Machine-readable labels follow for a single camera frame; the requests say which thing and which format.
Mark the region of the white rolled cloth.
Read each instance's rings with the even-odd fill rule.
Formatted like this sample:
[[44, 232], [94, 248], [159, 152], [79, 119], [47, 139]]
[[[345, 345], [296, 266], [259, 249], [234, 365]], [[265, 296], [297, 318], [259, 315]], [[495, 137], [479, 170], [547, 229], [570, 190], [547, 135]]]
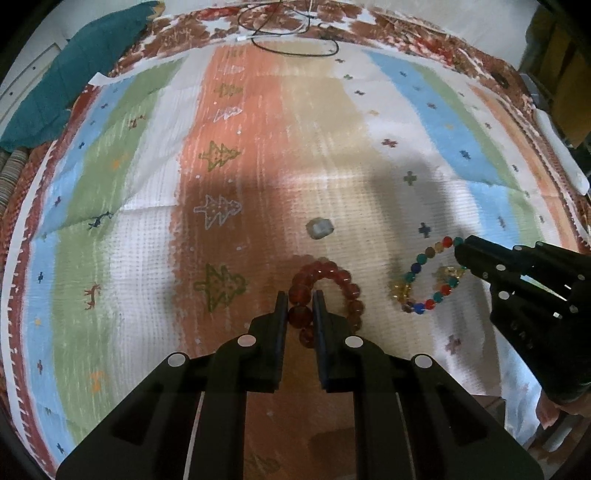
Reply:
[[544, 110], [535, 109], [534, 118], [546, 140], [549, 142], [554, 154], [557, 156], [571, 185], [577, 193], [585, 196], [590, 190], [590, 182], [558, 135], [558, 131], [553, 125], [550, 116]]

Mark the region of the small black object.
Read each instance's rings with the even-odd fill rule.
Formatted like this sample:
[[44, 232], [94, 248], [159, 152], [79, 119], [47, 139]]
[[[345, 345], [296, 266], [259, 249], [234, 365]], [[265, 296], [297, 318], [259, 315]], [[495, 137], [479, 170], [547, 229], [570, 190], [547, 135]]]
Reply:
[[503, 88], [508, 88], [509, 87], [509, 83], [508, 83], [507, 79], [501, 73], [496, 72], [496, 71], [493, 71], [491, 73], [491, 76]]

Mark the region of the yellow hanging cloth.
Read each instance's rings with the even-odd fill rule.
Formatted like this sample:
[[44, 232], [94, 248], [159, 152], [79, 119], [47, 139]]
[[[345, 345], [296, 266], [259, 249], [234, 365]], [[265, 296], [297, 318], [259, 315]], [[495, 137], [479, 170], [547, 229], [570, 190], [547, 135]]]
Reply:
[[541, 90], [549, 115], [573, 146], [590, 137], [590, 3], [539, 1], [521, 69]]

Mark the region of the small grey stone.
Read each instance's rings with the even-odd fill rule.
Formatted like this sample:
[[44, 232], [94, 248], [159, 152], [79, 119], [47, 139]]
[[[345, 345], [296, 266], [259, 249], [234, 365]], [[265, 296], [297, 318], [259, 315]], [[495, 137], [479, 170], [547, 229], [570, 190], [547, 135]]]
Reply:
[[331, 220], [320, 217], [311, 219], [305, 227], [307, 228], [308, 236], [314, 240], [321, 240], [335, 231], [335, 226]]

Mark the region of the teal pillow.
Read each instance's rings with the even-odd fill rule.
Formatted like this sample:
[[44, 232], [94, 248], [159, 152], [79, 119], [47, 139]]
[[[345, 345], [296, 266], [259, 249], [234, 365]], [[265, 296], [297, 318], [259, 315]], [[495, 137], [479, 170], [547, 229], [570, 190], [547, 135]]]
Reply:
[[35, 148], [55, 140], [88, 81], [108, 74], [165, 4], [148, 1], [100, 17], [81, 28], [19, 104], [1, 136], [1, 148]]

